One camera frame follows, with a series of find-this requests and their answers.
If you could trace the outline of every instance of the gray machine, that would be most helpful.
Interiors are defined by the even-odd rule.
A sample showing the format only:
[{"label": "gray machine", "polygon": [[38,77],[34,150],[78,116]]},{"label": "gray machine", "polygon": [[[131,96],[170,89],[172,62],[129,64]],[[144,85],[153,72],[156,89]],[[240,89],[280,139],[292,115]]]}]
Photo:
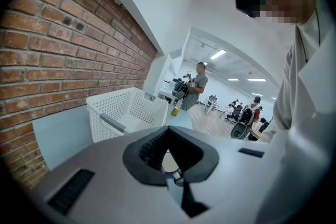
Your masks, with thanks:
[{"label": "gray machine", "polygon": [[[57,223],[283,223],[327,173],[334,114],[316,114],[270,144],[161,127],[87,147],[34,189]],[[183,173],[182,203],[167,187],[167,148]]]}]

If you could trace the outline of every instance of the white plastic basket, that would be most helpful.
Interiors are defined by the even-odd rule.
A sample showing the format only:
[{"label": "white plastic basket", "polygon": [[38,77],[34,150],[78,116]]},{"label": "white plastic basket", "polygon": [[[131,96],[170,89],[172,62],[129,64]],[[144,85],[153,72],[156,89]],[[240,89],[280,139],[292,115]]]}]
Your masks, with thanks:
[{"label": "white plastic basket", "polygon": [[103,93],[86,99],[93,142],[164,126],[168,103],[137,88]]}]

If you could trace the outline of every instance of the ceiling light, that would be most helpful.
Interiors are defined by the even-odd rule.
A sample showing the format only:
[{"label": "ceiling light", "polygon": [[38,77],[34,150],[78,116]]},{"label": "ceiling light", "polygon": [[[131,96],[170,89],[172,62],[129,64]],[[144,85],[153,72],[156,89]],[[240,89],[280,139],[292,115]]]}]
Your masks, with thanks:
[{"label": "ceiling light", "polygon": [[216,53],[215,55],[211,56],[210,58],[215,60],[216,58],[218,58],[219,56],[223,55],[224,53],[226,53],[225,50],[220,50],[218,53]]},{"label": "ceiling light", "polygon": [[247,79],[248,81],[266,81],[266,79]]}]

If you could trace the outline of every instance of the backpack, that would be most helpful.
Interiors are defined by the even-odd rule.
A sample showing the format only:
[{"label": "backpack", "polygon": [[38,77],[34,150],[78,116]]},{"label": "backpack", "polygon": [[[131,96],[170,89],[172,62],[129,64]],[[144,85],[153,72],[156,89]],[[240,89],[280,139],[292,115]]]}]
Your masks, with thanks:
[{"label": "backpack", "polygon": [[269,125],[269,122],[265,122],[259,129],[259,132],[262,133]]},{"label": "backpack", "polygon": [[258,106],[251,108],[251,105],[249,104],[248,107],[243,111],[238,122],[242,122],[242,124],[244,124],[245,126],[250,125],[254,119],[254,113],[257,109],[258,109]]}]

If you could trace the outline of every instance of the floor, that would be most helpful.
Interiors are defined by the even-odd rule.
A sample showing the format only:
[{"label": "floor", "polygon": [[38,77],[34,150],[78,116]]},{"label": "floor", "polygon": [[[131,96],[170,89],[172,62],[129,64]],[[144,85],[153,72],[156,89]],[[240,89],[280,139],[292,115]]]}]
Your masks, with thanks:
[{"label": "floor", "polygon": [[221,112],[216,110],[210,111],[209,114],[206,114],[206,112],[207,110],[204,110],[199,104],[194,105],[188,110],[192,119],[194,130],[205,134],[230,138],[230,133],[234,125],[229,122],[222,121],[219,118],[219,114]]}]

